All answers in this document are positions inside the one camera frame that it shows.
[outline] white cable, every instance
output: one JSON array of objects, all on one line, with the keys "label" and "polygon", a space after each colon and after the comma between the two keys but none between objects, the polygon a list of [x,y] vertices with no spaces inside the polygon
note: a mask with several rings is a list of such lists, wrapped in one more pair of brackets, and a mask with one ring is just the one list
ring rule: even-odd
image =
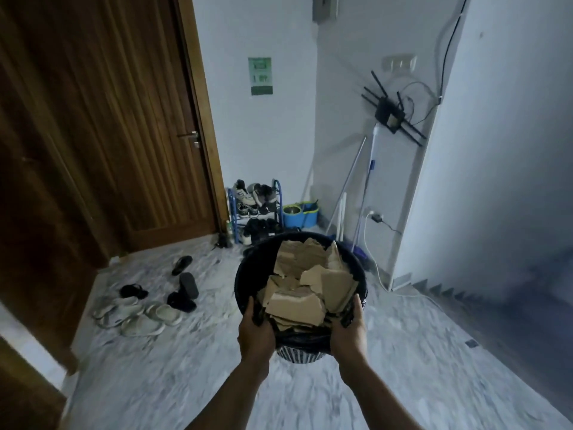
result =
[{"label": "white cable", "polygon": [[392,292],[392,291],[386,289],[386,287],[382,283],[382,278],[380,277],[380,270],[378,269],[378,263],[374,259],[374,256],[372,255],[372,253],[370,252],[370,249],[368,248],[368,245],[366,244],[366,225],[368,223],[369,217],[372,216],[372,214],[373,214],[372,212],[368,213],[368,215],[366,216],[366,219],[364,220],[364,247],[366,248],[366,253],[368,253],[368,255],[370,256],[370,259],[374,262],[374,265],[376,266],[376,275],[378,276],[378,282],[380,282],[380,286],[382,287],[382,289],[384,291],[386,291],[387,293],[390,293],[390,294],[393,294],[393,295],[399,296],[399,297],[425,297],[426,299],[430,300],[433,304],[435,304],[438,308],[440,308],[440,305],[435,303],[431,297],[428,297],[424,294],[415,294],[415,295],[411,295],[411,296],[405,296],[404,294],[398,294],[396,292]]}]

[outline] flip-flop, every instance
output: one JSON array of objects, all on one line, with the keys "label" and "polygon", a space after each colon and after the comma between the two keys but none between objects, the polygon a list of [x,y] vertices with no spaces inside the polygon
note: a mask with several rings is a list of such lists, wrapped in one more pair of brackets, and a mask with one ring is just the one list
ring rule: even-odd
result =
[{"label": "flip-flop", "polygon": [[153,337],[165,329],[161,322],[152,320],[147,315],[131,317],[121,324],[121,334],[125,337]]},{"label": "flip-flop", "polygon": [[169,294],[167,304],[172,308],[178,309],[183,312],[193,312],[197,309],[197,305],[185,293],[175,291]]},{"label": "flip-flop", "polygon": [[181,311],[169,305],[153,304],[145,312],[149,318],[163,322],[166,325],[178,325],[183,320]]},{"label": "flip-flop", "polygon": [[119,295],[124,298],[135,296],[141,300],[145,299],[149,295],[149,292],[145,291],[139,284],[130,284],[130,285],[124,285],[119,290]]},{"label": "flip-flop", "polygon": [[121,325],[122,321],[129,317],[141,315],[143,310],[144,307],[140,304],[130,306],[116,306],[107,314],[105,314],[101,320],[98,320],[97,324],[104,329],[111,329],[112,327]]},{"label": "flip-flop", "polygon": [[179,276],[179,285],[181,285],[180,292],[185,293],[191,300],[199,297],[199,290],[195,283],[195,277],[190,273],[181,273]]},{"label": "flip-flop", "polygon": [[193,262],[193,258],[191,256],[189,256],[189,255],[182,256],[181,258],[179,258],[179,261],[177,261],[175,268],[173,269],[171,274],[173,276],[177,276],[178,274],[181,274],[183,272],[183,270],[185,270],[187,267],[189,267],[189,265],[192,262]]},{"label": "flip-flop", "polygon": [[96,309],[93,312],[92,317],[94,317],[96,320],[99,320],[101,318],[104,318],[104,315],[107,314],[109,311],[111,311],[116,306],[132,306],[132,305],[137,304],[137,302],[138,302],[137,297],[128,297],[126,299],[122,299],[121,297],[117,297],[117,298],[111,300],[108,304],[102,306],[101,308]]}]

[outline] black slipper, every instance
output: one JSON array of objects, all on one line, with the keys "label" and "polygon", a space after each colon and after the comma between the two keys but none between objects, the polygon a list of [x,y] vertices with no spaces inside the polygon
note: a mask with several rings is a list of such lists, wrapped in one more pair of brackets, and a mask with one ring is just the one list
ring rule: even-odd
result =
[{"label": "black slipper", "polygon": [[179,261],[177,261],[177,264],[175,265],[175,268],[173,269],[171,274],[173,276],[177,276],[183,270],[185,270],[187,267],[189,267],[189,265],[192,262],[193,262],[193,258],[191,256],[189,256],[189,255],[182,256],[181,258],[179,258]]},{"label": "black slipper", "polygon": [[195,277],[193,277],[192,274],[187,272],[181,273],[181,276],[179,276],[179,285],[181,285],[181,289],[179,291],[185,293],[185,295],[191,300],[195,300],[199,297],[199,290],[195,283]]},{"label": "black slipper", "polygon": [[145,299],[148,295],[149,292],[145,291],[141,285],[139,284],[130,284],[130,285],[124,285],[120,290],[119,290],[119,295],[121,297],[123,297],[124,299],[126,297],[137,297],[139,300],[141,299]]},{"label": "black slipper", "polygon": [[167,298],[167,304],[172,308],[178,309],[183,312],[193,312],[197,309],[197,305],[182,292],[172,292]]}]

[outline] electrical box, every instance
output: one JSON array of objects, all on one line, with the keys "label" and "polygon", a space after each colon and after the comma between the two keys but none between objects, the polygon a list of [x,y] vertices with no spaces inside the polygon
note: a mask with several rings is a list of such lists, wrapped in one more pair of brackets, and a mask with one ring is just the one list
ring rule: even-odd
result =
[{"label": "electrical box", "polygon": [[312,0],[312,21],[317,24],[338,16],[338,0]]}]

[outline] black trash bin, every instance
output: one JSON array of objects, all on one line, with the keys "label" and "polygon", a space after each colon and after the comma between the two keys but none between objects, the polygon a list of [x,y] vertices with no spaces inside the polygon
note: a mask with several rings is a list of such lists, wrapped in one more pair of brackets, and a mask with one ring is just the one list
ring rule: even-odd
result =
[{"label": "black trash bin", "polygon": [[[241,262],[235,276],[235,298],[242,314],[247,309],[249,296],[255,297],[260,289],[267,286],[267,280],[273,274],[281,243],[285,240],[304,242],[308,238],[314,238],[325,248],[332,244],[332,239],[322,234],[291,232],[269,238],[251,248]],[[348,264],[350,273],[358,282],[356,292],[364,307],[368,295],[364,270],[352,252],[342,245],[339,245],[338,248],[342,260]],[[352,308],[352,303],[350,303],[343,312],[341,321],[343,325],[348,325],[352,321]],[[256,304],[255,314],[260,310],[260,304]],[[317,327],[312,333],[279,332],[276,330],[275,337],[278,355],[293,363],[310,363],[319,360],[325,353],[330,354],[330,329],[326,327]]]}]

